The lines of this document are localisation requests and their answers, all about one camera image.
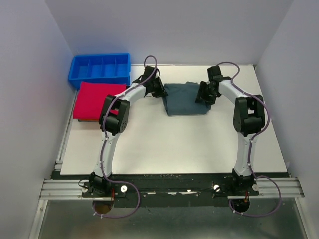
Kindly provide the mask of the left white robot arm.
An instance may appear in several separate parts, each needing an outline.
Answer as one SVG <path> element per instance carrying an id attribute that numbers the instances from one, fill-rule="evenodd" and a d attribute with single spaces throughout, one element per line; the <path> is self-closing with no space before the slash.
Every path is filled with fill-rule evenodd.
<path id="1" fill-rule="evenodd" d="M 130 106 L 147 94 L 155 98 L 167 96 L 157 67 L 145 66 L 143 74 L 127 89 L 105 97 L 99 117 L 102 146 L 96 166 L 89 175 L 89 188 L 100 197 L 111 191 L 113 156 L 118 139 L 127 127 Z"/>

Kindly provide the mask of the grey blue t shirt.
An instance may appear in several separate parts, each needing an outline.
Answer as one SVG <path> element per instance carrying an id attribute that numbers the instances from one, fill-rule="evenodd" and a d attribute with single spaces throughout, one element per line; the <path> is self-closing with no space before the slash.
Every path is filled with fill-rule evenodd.
<path id="1" fill-rule="evenodd" d="M 205 102 L 195 102 L 198 83 L 169 83 L 164 87 L 167 96 L 163 97 L 163 104 L 169 116 L 204 115 L 211 109 Z"/>

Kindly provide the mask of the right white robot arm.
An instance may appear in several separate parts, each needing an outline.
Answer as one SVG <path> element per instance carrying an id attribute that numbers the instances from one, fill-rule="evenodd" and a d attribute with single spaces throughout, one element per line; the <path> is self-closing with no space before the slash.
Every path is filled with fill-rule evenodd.
<path id="1" fill-rule="evenodd" d="M 251 171 L 254 147 L 266 123 L 263 97 L 250 95 L 235 86 L 231 77 L 222 75 L 219 66 L 208 68 L 207 73 L 208 82 L 200 82 L 195 102 L 211 106 L 218 97 L 225 96 L 234 104 L 233 127 L 238 133 L 238 148 L 229 189 L 241 195 L 254 184 Z"/>

